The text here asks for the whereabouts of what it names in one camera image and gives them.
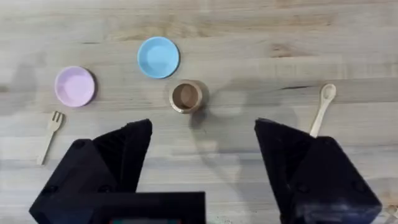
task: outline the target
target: spoon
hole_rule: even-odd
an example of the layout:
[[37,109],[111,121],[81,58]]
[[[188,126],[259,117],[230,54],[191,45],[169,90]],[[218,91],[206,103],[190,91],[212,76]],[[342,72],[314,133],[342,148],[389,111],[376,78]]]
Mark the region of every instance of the spoon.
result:
[[326,84],[322,87],[321,101],[319,105],[318,114],[317,117],[315,118],[315,121],[312,124],[312,128],[310,131],[310,135],[312,137],[316,138],[318,136],[323,116],[325,115],[326,109],[328,109],[330,102],[333,101],[335,96],[336,96],[336,86],[334,86],[333,84]]

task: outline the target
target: pink bowl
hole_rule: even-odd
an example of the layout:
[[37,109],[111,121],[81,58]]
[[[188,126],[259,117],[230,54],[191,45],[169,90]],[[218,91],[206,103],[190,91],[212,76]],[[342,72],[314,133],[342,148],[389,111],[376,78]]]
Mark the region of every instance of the pink bowl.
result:
[[65,106],[86,105],[93,98],[94,91],[93,77],[81,67],[64,68],[55,79],[55,94]]

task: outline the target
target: wooden cup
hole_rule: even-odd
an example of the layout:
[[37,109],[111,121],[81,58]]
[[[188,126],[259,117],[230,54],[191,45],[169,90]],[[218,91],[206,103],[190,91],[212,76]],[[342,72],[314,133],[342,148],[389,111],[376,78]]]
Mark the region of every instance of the wooden cup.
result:
[[192,114],[205,102],[206,86],[197,80],[181,80],[169,95],[172,108],[182,114]]

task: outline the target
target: fork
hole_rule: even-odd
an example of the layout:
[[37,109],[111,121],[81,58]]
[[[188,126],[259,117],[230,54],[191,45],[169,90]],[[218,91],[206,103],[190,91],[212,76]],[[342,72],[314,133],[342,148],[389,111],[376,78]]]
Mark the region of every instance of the fork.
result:
[[37,158],[37,165],[44,164],[45,157],[51,145],[52,137],[54,133],[60,128],[62,120],[63,120],[62,113],[54,111],[51,114],[49,124],[47,125],[47,135],[45,138],[45,146],[46,146],[45,151]]

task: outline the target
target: small bowl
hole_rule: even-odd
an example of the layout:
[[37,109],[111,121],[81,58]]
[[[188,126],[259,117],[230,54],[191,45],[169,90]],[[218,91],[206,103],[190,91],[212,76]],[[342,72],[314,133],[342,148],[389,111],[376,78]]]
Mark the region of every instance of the small bowl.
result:
[[137,55],[141,71],[151,78],[166,78],[180,63],[177,46],[165,37],[152,37],[142,43]]
[[93,98],[94,92],[94,78],[84,68],[64,68],[55,79],[55,94],[65,106],[84,106]]

